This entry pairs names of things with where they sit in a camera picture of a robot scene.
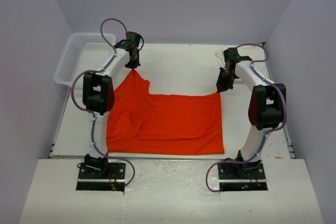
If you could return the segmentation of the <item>orange t-shirt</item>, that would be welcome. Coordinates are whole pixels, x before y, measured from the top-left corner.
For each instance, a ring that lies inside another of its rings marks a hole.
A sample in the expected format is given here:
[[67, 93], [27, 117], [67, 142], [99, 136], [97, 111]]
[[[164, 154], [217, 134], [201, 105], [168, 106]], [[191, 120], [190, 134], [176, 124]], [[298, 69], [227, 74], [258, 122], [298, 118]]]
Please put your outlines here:
[[107, 120], [109, 152], [224, 154], [219, 93], [151, 94], [150, 82], [132, 70], [116, 88]]

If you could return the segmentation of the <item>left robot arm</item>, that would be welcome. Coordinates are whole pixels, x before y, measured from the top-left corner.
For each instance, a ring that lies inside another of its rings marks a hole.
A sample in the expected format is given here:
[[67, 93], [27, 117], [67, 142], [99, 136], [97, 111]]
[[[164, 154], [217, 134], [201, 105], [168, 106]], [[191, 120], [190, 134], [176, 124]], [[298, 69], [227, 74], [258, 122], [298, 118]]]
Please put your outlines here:
[[139, 44], [143, 41], [140, 34], [128, 32], [126, 39], [115, 45], [116, 51], [99, 70], [93, 70], [83, 77], [82, 102], [92, 114], [90, 121], [90, 151], [84, 158], [85, 178], [104, 178], [109, 173], [106, 127], [109, 112], [112, 110], [115, 95], [112, 79], [123, 68], [135, 69], [140, 66]]

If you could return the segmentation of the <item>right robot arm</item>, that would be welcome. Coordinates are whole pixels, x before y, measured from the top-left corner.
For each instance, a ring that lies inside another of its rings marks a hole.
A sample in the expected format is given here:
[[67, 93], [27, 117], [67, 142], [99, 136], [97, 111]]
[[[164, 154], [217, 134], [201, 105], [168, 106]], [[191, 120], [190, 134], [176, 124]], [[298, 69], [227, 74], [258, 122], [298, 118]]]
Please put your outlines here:
[[232, 90], [234, 81], [241, 79], [251, 91], [248, 118], [251, 124], [247, 140], [235, 159], [227, 158], [219, 164], [234, 167], [239, 178], [246, 178], [253, 172], [253, 166], [260, 163], [261, 152], [268, 136], [283, 129], [287, 120], [286, 86], [266, 78], [249, 56], [241, 56], [237, 47], [223, 51], [222, 63], [217, 78], [217, 92]]

